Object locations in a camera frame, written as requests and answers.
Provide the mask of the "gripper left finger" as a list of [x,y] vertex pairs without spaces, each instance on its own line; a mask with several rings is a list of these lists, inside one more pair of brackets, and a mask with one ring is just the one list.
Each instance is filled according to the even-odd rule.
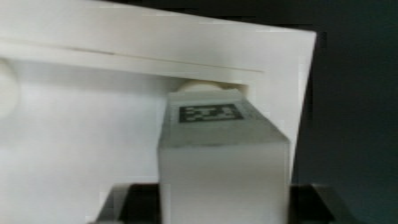
[[86,224],[159,224],[159,186],[156,183],[111,187],[97,218]]

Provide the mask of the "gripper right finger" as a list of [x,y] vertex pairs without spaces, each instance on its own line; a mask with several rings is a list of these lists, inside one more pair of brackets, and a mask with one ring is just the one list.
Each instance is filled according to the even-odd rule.
[[289,224],[355,224],[333,189],[319,184],[289,187]]

